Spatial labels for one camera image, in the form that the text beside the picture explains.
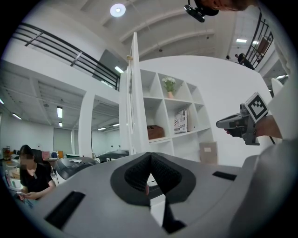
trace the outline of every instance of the white door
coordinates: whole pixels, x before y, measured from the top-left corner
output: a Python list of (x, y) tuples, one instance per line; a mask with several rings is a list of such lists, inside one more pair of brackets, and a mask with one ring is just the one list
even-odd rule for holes
[(149, 147), (146, 116), (143, 101), (139, 49), (137, 34), (134, 33), (127, 71), (120, 81), (120, 137), (121, 148), (129, 154), (147, 152)]

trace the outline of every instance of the metal railing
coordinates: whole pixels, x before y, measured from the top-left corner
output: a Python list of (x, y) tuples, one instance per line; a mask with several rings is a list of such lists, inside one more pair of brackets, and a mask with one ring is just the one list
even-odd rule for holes
[(27, 23), (21, 23), (12, 37), (24, 41), (25, 46), (33, 46), (37, 50), (41, 49), (44, 53), (50, 54), (70, 64), (71, 67), (75, 67), (119, 90), (120, 75), (111, 71), (82, 50), (47, 31)]
[(262, 13), (260, 13), (256, 31), (245, 56), (254, 68), (262, 61), (272, 42), (272, 32), (266, 23), (266, 19), (262, 18)]

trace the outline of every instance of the book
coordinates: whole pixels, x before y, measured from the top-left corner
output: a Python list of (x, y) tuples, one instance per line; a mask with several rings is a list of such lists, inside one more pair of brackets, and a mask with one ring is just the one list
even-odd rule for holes
[(184, 133), (188, 130), (187, 109), (182, 109), (175, 114), (174, 133)]

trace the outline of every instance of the woman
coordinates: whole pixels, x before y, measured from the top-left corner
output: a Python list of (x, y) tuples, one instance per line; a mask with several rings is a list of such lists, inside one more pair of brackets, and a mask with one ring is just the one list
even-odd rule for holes
[(31, 208), (56, 187), (46, 167), (34, 161), (33, 151), (28, 145), (20, 149), (20, 183), (23, 185), (21, 191), (26, 194), (20, 199)]

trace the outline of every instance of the white shelving unit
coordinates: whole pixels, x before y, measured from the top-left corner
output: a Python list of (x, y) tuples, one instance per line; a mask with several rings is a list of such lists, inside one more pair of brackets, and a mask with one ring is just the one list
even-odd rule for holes
[[(176, 80), (174, 99), (168, 98), (160, 73), (141, 70), (146, 124), (164, 129), (165, 137), (149, 140), (151, 152), (162, 152), (184, 159), (200, 161), (200, 142), (212, 142), (209, 117), (199, 89), (181, 79)], [(175, 113), (188, 111), (188, 132), (174, 134)]]

